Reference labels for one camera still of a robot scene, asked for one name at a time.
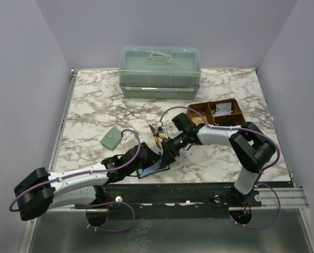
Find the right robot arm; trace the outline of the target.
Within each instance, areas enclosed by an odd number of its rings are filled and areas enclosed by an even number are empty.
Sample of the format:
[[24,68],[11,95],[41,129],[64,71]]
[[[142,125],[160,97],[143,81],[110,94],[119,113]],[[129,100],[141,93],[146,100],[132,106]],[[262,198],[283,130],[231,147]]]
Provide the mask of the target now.
[[275,165],[280,159],[280,149],[276,143],[252,122],[233,127],[207,123],[196,125],[184,113],[175,116],[172,122],[181,133],[161,142],[163,153],[160,168],[173,164],[180,155],[180,150],[189,144],[217,144],[231,147],[242,165],[234,183],[236,190],[231,192],[231,201],[238,207],[249,202],[249,193],[259,181],[263,171]]

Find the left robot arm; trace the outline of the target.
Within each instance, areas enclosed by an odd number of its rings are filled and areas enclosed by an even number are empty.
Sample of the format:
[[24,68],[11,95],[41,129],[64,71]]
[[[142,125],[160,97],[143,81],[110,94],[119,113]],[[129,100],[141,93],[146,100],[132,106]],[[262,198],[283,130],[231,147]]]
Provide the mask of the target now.
[[96,187],[122,181],[134,172],[160,165],[161,151],[141,143],[125,154],[103,159],[87,168],[70,172],[49,173],[45,168],[31,172],[15,188],[11,212],[18,212],[22,221],[32,220],[48,210],[66,205],[91,205],[100,208],[104,193]]

